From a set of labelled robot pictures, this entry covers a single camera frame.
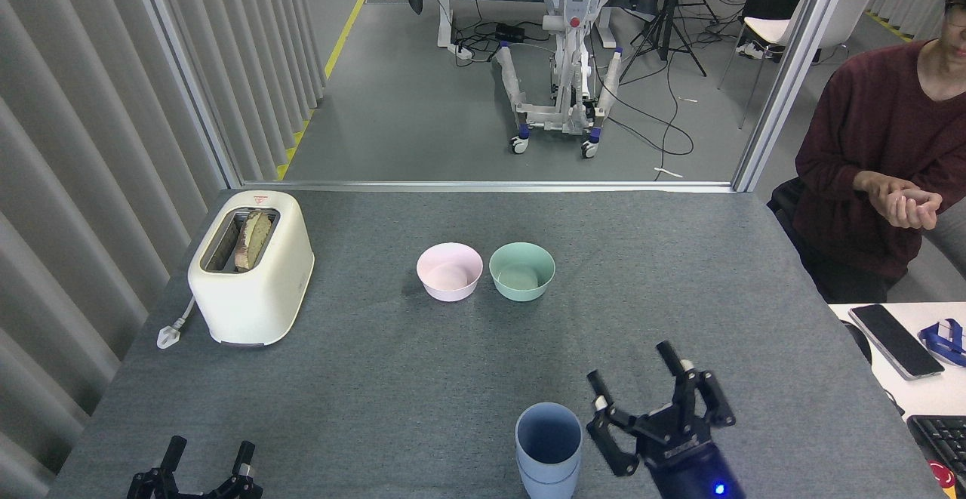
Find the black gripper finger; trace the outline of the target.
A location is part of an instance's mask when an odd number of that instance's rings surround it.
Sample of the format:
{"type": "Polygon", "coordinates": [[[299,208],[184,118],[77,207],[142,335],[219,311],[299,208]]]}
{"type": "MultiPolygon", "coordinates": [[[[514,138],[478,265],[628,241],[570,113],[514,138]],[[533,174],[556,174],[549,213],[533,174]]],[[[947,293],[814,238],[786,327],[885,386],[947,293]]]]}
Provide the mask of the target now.
{"type": "Polygon", "coordinates": [[[251,474],[254,451],[255,444],[246,440],[241,442],[232,465],[232,474],[211,490],[211,498],[262,498],[263,488],[255,484],[251,474]]]}
{"type": "Polygon", "coordinates": [[[127,498],[189,498],[180,492],[175,479],[175,471],[182,458],[186,438],[173,435],[158,467],[147,472],[136,473],[132,477],[127,498]]]}

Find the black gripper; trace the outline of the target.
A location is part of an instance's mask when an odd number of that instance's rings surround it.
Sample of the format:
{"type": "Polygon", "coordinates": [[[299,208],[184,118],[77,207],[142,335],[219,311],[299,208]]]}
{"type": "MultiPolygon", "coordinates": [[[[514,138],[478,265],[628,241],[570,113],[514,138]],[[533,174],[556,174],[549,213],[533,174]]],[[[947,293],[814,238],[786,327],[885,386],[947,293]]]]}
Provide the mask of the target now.
{"type": "Polygon", "coordinates": [[[599,371],[591,371],[586,376],[594,392],[594,414],[586,425],[591,440],[615,477],[634,475],[641,458],[663,498],[744,498],[711,434],[713,427],[737,423],[717,378],[679,357],[667,340],[656,349],[674,378],[672,403],[637,419],[617,408],[599,371]],[[622,451],[611,427],[637,439],[634,450],[622,451]]]}

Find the person's right hand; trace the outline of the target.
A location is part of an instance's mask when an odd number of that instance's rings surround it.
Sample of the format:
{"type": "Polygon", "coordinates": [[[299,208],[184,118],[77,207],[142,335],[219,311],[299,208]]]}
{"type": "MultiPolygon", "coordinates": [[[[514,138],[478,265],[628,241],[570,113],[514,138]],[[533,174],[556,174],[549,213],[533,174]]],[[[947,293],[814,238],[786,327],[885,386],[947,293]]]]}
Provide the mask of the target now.
{"type": "Polygon", "coordinates": [[[853,179],[853,189],[865,193],[870,204],[881,204],[894,192],[905,189],[920,189],[911,181],[878,173],[872,170],[860,170],[853,179]]]}

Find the person's left hand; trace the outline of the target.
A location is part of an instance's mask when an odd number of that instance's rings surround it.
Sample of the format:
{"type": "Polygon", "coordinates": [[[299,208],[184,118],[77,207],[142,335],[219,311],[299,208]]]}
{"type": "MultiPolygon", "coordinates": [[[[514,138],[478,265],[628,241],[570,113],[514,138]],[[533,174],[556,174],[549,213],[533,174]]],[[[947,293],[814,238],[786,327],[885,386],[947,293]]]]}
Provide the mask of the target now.
{"type": "Polygon", "coordinates": [[[897,190],[886,198],[884,217],[896,228],[932,230],[937,225],[942,202],[939,193],[920,189],[897,190]]]}

